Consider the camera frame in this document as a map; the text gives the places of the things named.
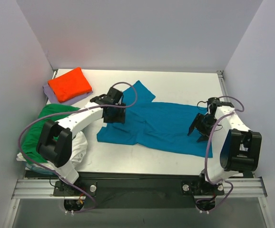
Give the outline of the teal blue t shirt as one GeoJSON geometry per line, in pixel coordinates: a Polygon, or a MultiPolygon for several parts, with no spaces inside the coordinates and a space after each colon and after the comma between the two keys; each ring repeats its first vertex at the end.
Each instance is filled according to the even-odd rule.
{"type": "Polygon", "coordinates": [[[125,123],[109,123],[97,134],[101,143],[139,144],[151,149],[204,157],[206,142],[198,142],[200,134],[188,134],[196,106],[156,102],[140,81],[124,91],[124,102],[133,104],[126,109],[125,123]]]}

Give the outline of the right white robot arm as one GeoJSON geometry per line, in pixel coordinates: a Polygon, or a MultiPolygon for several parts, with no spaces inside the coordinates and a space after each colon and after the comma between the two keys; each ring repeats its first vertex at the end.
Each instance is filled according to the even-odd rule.
{"type": "Polygon", "coordinates": [[[204,161],[205,177],[197,180],[196,189],[202,194],[212,190],[228,178],[243,172],[253,172],[258,167],[262,135],[252,131],[239,118],[235,108],[222,97],[207,100],[207,113],[198,113],[188,134],[194,130],[200,134],[197,142],[206,142],[204,161]]]}

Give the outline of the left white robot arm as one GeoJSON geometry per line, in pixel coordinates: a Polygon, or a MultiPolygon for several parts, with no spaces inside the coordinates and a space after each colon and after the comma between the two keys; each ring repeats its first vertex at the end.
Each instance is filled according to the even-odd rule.
{"type": "Polygon", "coordinates": [[[99,119],[104,123],[123,124],[126,113],[123,98],[123,92],[111,87],[107,94],[92,98],[79,113],[44,123],[36,151],[67,181],[64,189],[69,195],[75,196],[81,191],[81,183],[77,180],[79,174],[70,161],[73,138],[99,119]]]}

